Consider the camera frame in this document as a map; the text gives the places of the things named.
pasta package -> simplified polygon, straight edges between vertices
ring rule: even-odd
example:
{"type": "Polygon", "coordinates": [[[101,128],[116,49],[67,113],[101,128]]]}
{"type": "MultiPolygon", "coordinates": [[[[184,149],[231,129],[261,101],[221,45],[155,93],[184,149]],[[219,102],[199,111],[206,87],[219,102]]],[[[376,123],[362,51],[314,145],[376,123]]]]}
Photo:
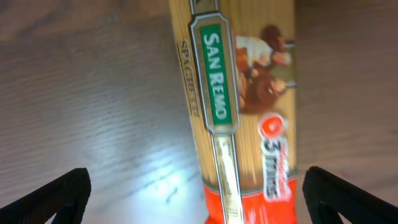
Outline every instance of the pasta package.
{"type": "Polygon", "coordinates": [[[207,224],[293,224],[293,0],[169,0],[207,224]]]}

gold border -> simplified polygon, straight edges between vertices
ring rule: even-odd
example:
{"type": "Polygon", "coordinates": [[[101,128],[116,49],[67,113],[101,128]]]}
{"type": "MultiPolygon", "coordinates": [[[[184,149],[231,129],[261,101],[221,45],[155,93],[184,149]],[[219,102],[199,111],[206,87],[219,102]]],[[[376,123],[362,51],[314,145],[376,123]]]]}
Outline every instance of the gold border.
{"type": "Polygon", "coordinates": [[[207,15],[202,15],[196,17],[196,19],[191,24],[191,35],[193,39],[193,45],[195,47],[195,53],[197,56],[198,74],[200,80],[200,89],[202,93],[203,100],[203,110],[205,112],[205,123],[206,127],[212,133],[234,133],[239,126],[238,117],[238,103],[236,97],[236,77],[234,70],[234,55],[232,50],[232,36],[229,29],[228,21],[220,13],[212,13],[207,15]],[[202,50],[202,42],[200,35],[200,28],[203,26],[220,24],[221,25],[221,35],[223,41],[224,50],[224,62],[228,85],[229,103],[231,106],[231,125],[214,125],[213,114],[211,112],[211,101],[208,89],[208,80],[206,75],[205,58],[202,50]]]}

table surface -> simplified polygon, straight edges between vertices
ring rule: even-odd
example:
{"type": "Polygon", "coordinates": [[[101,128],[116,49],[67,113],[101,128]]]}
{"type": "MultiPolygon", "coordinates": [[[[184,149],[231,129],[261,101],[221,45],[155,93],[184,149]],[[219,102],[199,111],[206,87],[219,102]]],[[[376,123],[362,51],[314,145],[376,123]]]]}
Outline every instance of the table surface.
{"type": "MultiPolygon", "coordinates": [[[[0,3],[0,207],[87,167],[83,223],[203,223],[170,16],[155,3],[0,3]]],[[[318,165],[398,205],[397,19],[393,0],[297,2],[300,183],[318,165]]]]}

